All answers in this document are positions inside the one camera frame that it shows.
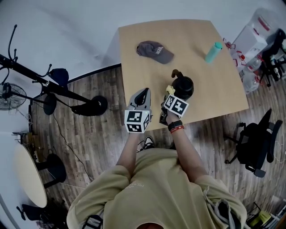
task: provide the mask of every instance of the shoe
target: shoe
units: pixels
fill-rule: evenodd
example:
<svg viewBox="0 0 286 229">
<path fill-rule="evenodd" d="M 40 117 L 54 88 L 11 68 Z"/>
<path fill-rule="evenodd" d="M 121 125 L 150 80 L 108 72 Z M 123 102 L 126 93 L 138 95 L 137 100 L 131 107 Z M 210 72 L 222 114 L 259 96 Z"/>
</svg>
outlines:
<svg viewBox="0 0 286 229">
<path fill-rule="evenodd" d="M 145 138 L 143 149 L 154 148 L 154 140 L 151 136 Z"/>
</svg>

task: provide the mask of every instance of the black kettle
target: black kettle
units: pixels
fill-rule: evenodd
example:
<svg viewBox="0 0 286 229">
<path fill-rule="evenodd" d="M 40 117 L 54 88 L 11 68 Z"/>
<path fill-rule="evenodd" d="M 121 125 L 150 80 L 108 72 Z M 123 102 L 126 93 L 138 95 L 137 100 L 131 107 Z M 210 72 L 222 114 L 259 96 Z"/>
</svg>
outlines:
<svg viewBox="0 0 286 229">
<path fill-rule="evenodd" d="M 176 90 L 174 95 L 187 101 L 193 94 L 193 81 L 189 77 L 183 76 L 177 69 L 172 72 L 172 78 L 175 78 L 175 76 L 178 78 L 172 83 L 173 88 Z"/>
</svg>

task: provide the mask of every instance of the kettle handle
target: kettle handle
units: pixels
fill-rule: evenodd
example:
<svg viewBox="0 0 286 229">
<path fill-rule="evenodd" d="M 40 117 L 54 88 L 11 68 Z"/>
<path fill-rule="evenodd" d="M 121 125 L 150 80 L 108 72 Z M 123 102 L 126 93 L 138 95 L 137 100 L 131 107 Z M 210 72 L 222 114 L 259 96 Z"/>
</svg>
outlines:
<svg viewBox="0 0 286 229">
<path fill-rule="evenodd" d="M 177 69 L 174 69 L 172 72 L 172 75 L 171 75 L 172 78 L 175 78 L 175 76 L 177 76 L 178 78 L 184 77 L 183 74 L 181 72 L 179 72 Z"/>
</svg>

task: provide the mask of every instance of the forearm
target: forearm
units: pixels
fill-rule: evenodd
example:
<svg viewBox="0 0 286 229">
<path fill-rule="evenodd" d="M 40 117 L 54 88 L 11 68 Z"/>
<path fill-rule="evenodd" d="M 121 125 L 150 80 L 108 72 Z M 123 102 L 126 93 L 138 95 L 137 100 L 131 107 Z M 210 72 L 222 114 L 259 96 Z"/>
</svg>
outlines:
<svg viewBox="0 0 286 229">
<path fill-rule="evenodd" d="M 199 176 L 207 175 L 201 157 L 188 139 L 184 129 L 172 133 L 182 169 L 189 180 L 194 182 Z"/>
<path fill-rule="evenodd" d="M 137 153 L 137 146 L 139 142 L 139 136 L 140 134 L 137 134 L 137 133 L 129 134 L 127 142 L 117 162 L 117 165 L 124 166 L 129 171 L 131 176 L 135 169 L 136 153 Z"/>
</svg>

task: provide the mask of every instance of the baseball cap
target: baseball cap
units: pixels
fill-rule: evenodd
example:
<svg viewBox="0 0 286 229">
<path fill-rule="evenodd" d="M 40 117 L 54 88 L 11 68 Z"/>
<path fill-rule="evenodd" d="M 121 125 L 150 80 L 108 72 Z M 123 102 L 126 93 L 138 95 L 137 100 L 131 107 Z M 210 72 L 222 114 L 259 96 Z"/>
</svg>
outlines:
<svg viewBox="0 0 286 229">
<path fill-rule="evenodd" d="M 141 42 L 137 47 L 137 53 L 141 56 L 150 57 L 161 64 L 169 63 L 174 57 L 173 53 L 155 41 Z"/>
</svg>

